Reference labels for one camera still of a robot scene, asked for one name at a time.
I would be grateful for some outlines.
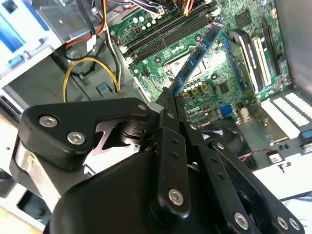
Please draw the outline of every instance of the ram slot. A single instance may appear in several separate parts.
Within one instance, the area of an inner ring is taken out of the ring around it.
[[[164,38],[151,43],[148,45],[148,47],[143,50],[139,51],[137,54],[135,54],[136,62],[140,62],[149,56],[163,50],[167,46],[170,46],[171,44],[183,39],[184,37],[192,34],[193,32],[196,32],[198,29],[204,27],[205,25],[209,24],[209,19],[206,18],[206,16],[203,16],[196,22],[192,22],[192,26],[188,27],[185,26],[184,29],[179,30],[178,33],[172,33],[170,35],[165,36]]]
[[[206,11],[206,13],[209,13],[213,11],[212,3],[210,5],[202,4],[196,8],[194,8],[188,16],[185,16],[184,14],[179,14],[178,16],[175,16],[169,22],[165,22],[162,25],[160,25],[157,29],[154,31],[151,31],[147,35],[143,35],[142,37],[136,39],[133,42],[130,42],[128,46],[128,52],[127,54],[131,53],[132,51],[140,48],[141,46],[151,42],[152,40],[156,39],[157,37],[160,37],[161,35],[169,32],[171,29],[174,29],[177,26],[180,26],[181,24],[184,24],[193,18],[197,17],[198,14],[202,11]]]

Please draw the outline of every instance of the capacitor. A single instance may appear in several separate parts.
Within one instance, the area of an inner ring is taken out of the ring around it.
[[[138,23],[137,17],[134,17],[134,18],[132,19],[132,22],[133,22],[133,23]]]

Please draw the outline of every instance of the pcie slot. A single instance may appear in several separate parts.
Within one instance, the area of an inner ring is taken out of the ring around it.
[[[271,74],[269,72],[267,61],[265,59],[265,55],[264,55],[261,39],[260,38],[255,38],[253,40],[253,45],[254,45],[255,51],[257,53],[258,60],[259,60],[259,64],[260,64],[260,68],[261,68],[261,73],[262,73],[264,84],[265,85],[270,85],[272,83],[271,82]]]
[[[262,29],[264,33],[264,39],[265,39],[265,42],[267,44],[268,51],[270,54],[270,61],[272,64],[273,71],[276,76],[279,76],[281,74],[281,71],[279,69],[278,59],[277,59],[276,51],[275,51],[274,44],[273,44],[271,28],[265,19],[262,20]]]
[[[205,4],[202,4],[196,8],[194,8],[190,13],[189,16],[185,16],[184,14],[179,14],[178,16],[175,16],[174,18],[172,18],[170,20],[170,22],[165,22],[162,25],[160,25],[157,29],[155,29],[154,31],[150,32],[147,35],[143,35],[142,37],[136,39],[133,42],[130,42],[127,46],[128,46],[128,52],[127,54],[129,54],[130,52],[140,48],[141,46],[151,42],[152,40],[154,40],[155,38],[161,36],[162,34],[170,31],[171,29],[184,24],[186,22],[188,22],[189,20],[192,20],[194,17],[196,17],[198,15],[199,12],[203,11],[203,10],[210,10],[212,9],[212,7],[208,7]]]
[[[155,43],[150,44],[145,50],[139,51],[138,54],[136,54],[136,62],[140,62],[148,58],[149,56],[161,51],[165,47],[181,40],[187,35],[192,34],[193,32],[196,32],[198,29],[204,27],[209,22],[210,21],[206,18],[206,16],[203,16],[202,18],[198,19],[196,22],[192,22],[191,27],[185,26],[185,28],[179,30],[178,33],[173,32],[172,34],[165,36],[164,38],[156,41]]]

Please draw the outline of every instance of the blue port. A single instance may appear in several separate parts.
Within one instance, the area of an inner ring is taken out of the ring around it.
[[[229,116],[229,115],[231,115],[233,113],[232,106],[230,104],[222,106],[220,108],[220,112],[221,112],[223,117],[227,117],[227,116]]]

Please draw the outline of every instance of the blue memory module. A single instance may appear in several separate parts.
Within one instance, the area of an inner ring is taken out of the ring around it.
[[[191,52],[190,56],[182,66],[181,70],[176,75],[174,81],[170,85],[169,89],[173,91],[174,96],[181,91],[184,83],[191,76],[192,72],[199,65],[204,58],[205,54],[211,48],[212,44],[219,37],[219,35],[226,28],[226,21],[218,17],[209,26],[202,37],[201,41],[197,44],[195,49]]]

